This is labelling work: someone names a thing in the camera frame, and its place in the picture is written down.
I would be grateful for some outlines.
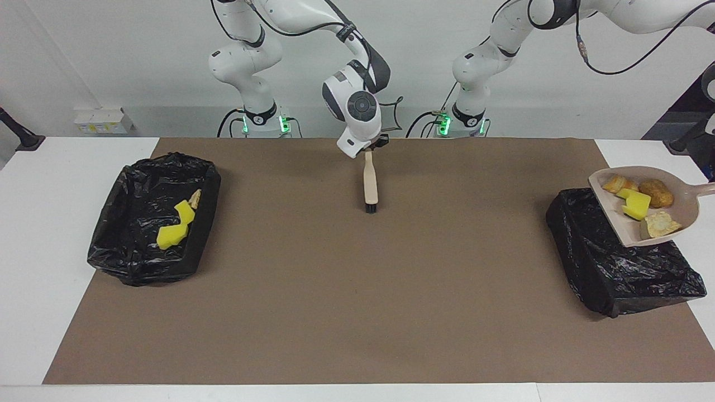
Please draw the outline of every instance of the sponge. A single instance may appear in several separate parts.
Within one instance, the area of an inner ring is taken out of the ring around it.
[[[179,245],[189,235],[188,225],[164,226],[159,228],[157,244],[161,250],[166,250],[173,245]]]
[[[174,209],[179,213],[179,219],[181,220],[182,225],[188,225],[191,222],[194,222],[196,212],[194,212],[191,208],[188,201],[181,201],[174,207]]]
[[[159,228],[157,244],[161,250],[166,250],[173,245],[179,245],[179,243],[189,235],[189,224],[194,222],[196,218],[196,212],[194,212],[186,200],[176,204],[174,209],[179,213],[181,223]]]
[[[623,206],[623,213],[638,221],[645,219],[648,214],[648,208],[651,205],[650,195],[628,188],[622,189],[616,195],[626,200],[626,204]]]

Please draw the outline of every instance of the beige dustpan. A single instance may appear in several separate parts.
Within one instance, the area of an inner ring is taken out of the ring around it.
[[[673,206],[669,208],[661,208],[657,210],[651,208],[649,210],[649,215],[658,211],[665,211],[669,213],[675,221],[683,225],[683,230],[666,237],[642,240],[640,223],[625,216],[623,213],[622,206],[625,202],[621,198],[618,198],[601,188],[613,177],[613,175],[627,177],[636,183],[640,183],[648,179],[661,180],[673,193],[675,202],[673,203]],[[682,233],[684,230],[688,230],[688,228],[698,219],[698,215],[700,213],[700,203],[698,202],[698,197],[702,195],[715,194],[715,183],[707,185],[689,185],[668,172],[656,169],[655,167],[644,166],[617,167],[614,169],[599,170],[588,178],[588,183],[596,193],[598,202],[601,203],[601,207],[606,213],[606,217],[608,217],[608,221],[611,223],[613,230],[616,231],[621,243],[623,243],[626,247],[655,245],[667,242]]]

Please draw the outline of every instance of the black cable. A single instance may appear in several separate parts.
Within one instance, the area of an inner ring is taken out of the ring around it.
[[[625,69],[619,70],[617,72],[604,72],[601,71],[597,68],[595,68],[593,65],[591,65],[590,61],[588,60],[588,52],[586,51],[586,44],[583,43],[583,40],[581,38],[581,18],[578,16],[578,11],[581,8],[581,0],[576,0],[576,43],[578,45],[578,50],[581,53],[581,57],[583,57],[583,61],[586,63],[586,66],[588,66],[591,71],[596,72],[598,74],[602,75],[618,75],[618,74],[623,74],[624,72],[627,72],[631,69],[633,69],[635,66],[638,66],[643,60],[647,59],[651,54],[653,54],[674,32],[676,29],[680,28],[681,25],[685,23],[685,21],[690,18],[693,14],[695,14],[699,9],[702,9],[703,7],[715,3],[715,0],[708,0],[705,1],[704,3],[700,4],[699,6],[695,7],[692,9],[688,14],[686,14],[683,19],[680,20],[679,23],[677,23],[673,28],[671,28],[668,33],[663,36],[663,39],[661,39],[656,46],[653,46],[653,49],[651,49],[648,53],[646,53],[643,57],[641,57],[637,62],[631,64],[630,66],[626,67]]]
[[[233,138],[233,124],[234,124],[235,122],[241,122],[241,123],[243,123],[243,118],[242,118],[242,117],[239,117],[238,119],[233,119],[233,120],[231,120],[231,122],[228,124],[228,134],[231,136],[231,138]]]
[[[417,117],[417,119],[415,119],[415,121],[412,122],[412,125],[410,125],[410,128],[407,130],[407,135],[405,135],[405,138],[410,138],[410,133],[412,133],[412,129],[415,128],[415,125],[417,125],[417,123],[418,123],[420,120],[424,119],[424,118],[427,117],[427,116],[430,116],[431,114],[432,114],[432,112],[424,112],[424,113],[420,114],[420,115]]]
[[[295,122],[295,124],[298,125],[298,134],[300,134],[300,138],[303,138],[303,130],[300,129],[300,122],[298,121],[298,119],[296,119],[295,117],[288,117],[288,118],[286,118],[285,121],[286,122]]]
[[[494,13],[494,16],[492,16],[492,24],[494,23],[494,21],[496,21],[496,17],[497,17],[497,15],[499,15],[499,11],[501,11],[502,9],[504,9],[504,7],[506,7],[506,5],[509,4],[509,3],[511,3],[512,1],[513,1],[513,0],[506,0],[506,1],[504,1],[504,4],[502,4],[501,6],[499,6],[499,8],[498,8],[498,9],[496,10],[496,12]]]
[[[308,29],[307,31],[303,31],[303,32],[298,32],[298,33],[296,33],[296,34],[292,34],[292,33],[290,33],[290,32],[281,31],[280,29],[278,29],[278,28],[276,28],[275,26],[271,25],[270,22],[266,21],[266,18],[264,18],[264,16],[258,11],[258,9],[256,9],[256,6],[255,6],[254,4],[249,4],[249,6],[250,6],[251,9],[253,10],[253,12],[255,12],[256,15],[258,15],[258,18],[260,18],[261,21],[263,21],[263,24],[266,24],[266,26],[268,26],[269,28],[271,28],[272,31],[274,31],[275,33],[277,33],[277,34],[279,34],[279,35],[283,35],[283,36],[292,36],[292,37],[295,37],[295,36],[303,36],[303,35],[307,35],[307,34],[309,34],[309,33],[311,33],[311,32],[315,32],[315,31],[317,31],[318,29],[323,29],[323,28],[328,27],[328,26],[341,26],[341,27],[345,28],[345,24],[342,23],[342,22],[326,22],[326,23],[324,23],[324,24],[316,25],[316,26],[314,26],[313,28]]]
[[[498,9],[494,12],[494,15],[492,16],[492,24],[494,24],[494,21],[496,21],[496,17],[499,15],[499,12],[504,9],[509,3],[511,3],[513,0],[506,0],[504,3],[499,6]],[[480,43],[478,46],[482,46],[483,44],[487,43],[487,41],[491,39],[491,35],[487,36],[487,39],[484,39],[482,43]]]
[[[449,94],[445,98],[445,102],[442,104],[442,108],[440,110],[444,111],[445,107],[447,107],[447,102],[449,102],[450,97],[452,97],[454,90],[457,89],[457,84],[459,84],[459,82],[455,82],[452,86],[452,89],[449,91]]]
[[[370,48],[370,45],[368,44],[368,41],[365,40],[365,38],[360,37],[359,38],[360,43],[362,44],[363,48],[365,48],[365,52],[368,53],[368,66],[367,69],[370,71],[370,67],[373,65],[373,51]],[[366,91],[368,89],[368,83],[363,82],[363,91]]]
[[[449,102],[449,99],[452,97],[454,90],[457,88],[457,84],[459,84],[459,82],[455,82],[454,85],[452,86],[452,89],[450,89],[449,94],[447,94],[447,97],[445,98],[445,102],[442,104],[442,107],[440,108],[441,112],[445,111],[445,107],[447,107],[447,102]],[[435,116],[435,121],[433,123],[437,124],[437,120],[439,120],[439,118],[440,118],[439,116]]]
[[[232,109],[230,112],[226,113],[226,116],[224,116],[224,119],[221,120],[221,125],[219,126],[219,132],[216,134],[216,138],[221,138],[221,132],[223,132],[223,127],[226,124],[226,121],[234,113],[245,113],[245,111],[243,111],[242,109]]]
[[[347,16],[333,3],[331,0],[323,0],[325,3],[337,14],[337,17],[342,19],[342,22],[346,24],[352,24],[352,22],[347,18]]]
[[[405,100],[405,97],[398,97],[398,99],[394,102],[391,103],[379,103],[380,106],[382,107],[390,107],[394,106],[395,108],[393,109],[393,118],[395,119],[395,125],[397,127],[389,127],[386,129],[383,129],[383,132],[389,132],[389,131],[402,131],[403,128],[400,126],[400,122],[398,121],[398,105]]]
[[[429,127],[429,126],[436,126],[436,125],[437,125],[436,122],[427,122],[427,124],[425,124],[425,126],[422,127],[422,133],[420,134],[420,138],[422,138],[422,137],[425,136],[425,130],[427,129],[427,127]],[[430,132],[427,132],[427,138],[429,138],[429,137],[430,137]]]
[[[231,36],[228,33],[228,31],[226,30],[226,27],[221,22],[221,18],[219,18],[219,13],[218,13],[218,11],[216,11],[216,4],[214,3],[214,0],[209,0],[209,1],[211,1],[211,8],[214,10],[214,15],[216,16],[216,21],[219,22],[219,25],[221,26],[221,29],[223,29],[224,34],[226,34],[226,36],[228,36],[229,39],[231,39],[232,41],[237,41],[238,39]]]

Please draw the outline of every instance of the plastic bag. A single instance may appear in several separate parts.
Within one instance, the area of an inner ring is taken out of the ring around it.
[[[87,262],[132,286],[193,275],[213,225],[220,185],[212,162],[179,153],[125,167],[99,216]],[[178,224],[174,206],[198,189],[201,200],[189,236],[160,250],[159,228]]]
[[[591,189],[559,193],[546,222],[568,282],[589,310],[616,318],[707,295],[675,243],[624,247]]]

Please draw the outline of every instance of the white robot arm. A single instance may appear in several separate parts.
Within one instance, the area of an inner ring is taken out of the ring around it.
[[[279,107],[270,85],[254,74],[280,62],[283,57],[280,42],[266,35],[258,16],[245,2],[213,2],[219,22],[235,42],[211,55],[211,71],[216,79],[238,89],[251,134],[279,137],[282,133]]]
[[[322,95],[328,108],[337,119],[347,125],[337,142],[338,147],[354,158],[365,148],[379,147],[386,143],[386,138],[380,136],[382,117],[375,94],[388,85],[390,68],[331,0],[218,1],[234,7],[232,9],[235,14],[232,18],[234,23],[227,26],[227,31],[232,36],[236,36],[232,32],[248,32],[241,37],[245,42],[254,41],[257,36],[266,37],[264,28],[260,25],[261,21],[271,29],[287,36],[299,36],[318,29],[335,33],[336,37],[355,55],[355,59],[346,67],[325,80],[322,87]],[[252,10],[253,17],[259,18],[260,21],[245,16],[246,7]],[[242,23],[246,24],[246,28],[238,29]],[[251,44],[245,43],[242,46],[251,47]],[[267,104],[274,104],[271,102],[270,89],[260,91],[267,88],[267,85],[252,75],[277,63],[280,58],[265,55],[262,57],[263,63],[259,64],[255,62],[254,57],[251,58],[255,68],[250,68],[250,64],[247,63],[238,69],[241,70],[240,75],[243,77],[251,77],[250,92],[261,93],[263,96],[261,106],[265,107]]]
[[[453,63],[461,85],[452,106],[452,128],[474,131],[482,120],[490,92],[487,81],[506,70],[521,44],[536,29],[555,29],[600,12],[623,30],[646,34],[675,26],[699,26],[715,33],[714,0],[511,0],[493,20],[490,37]],[[586,47],[578,38],[584,61]]]

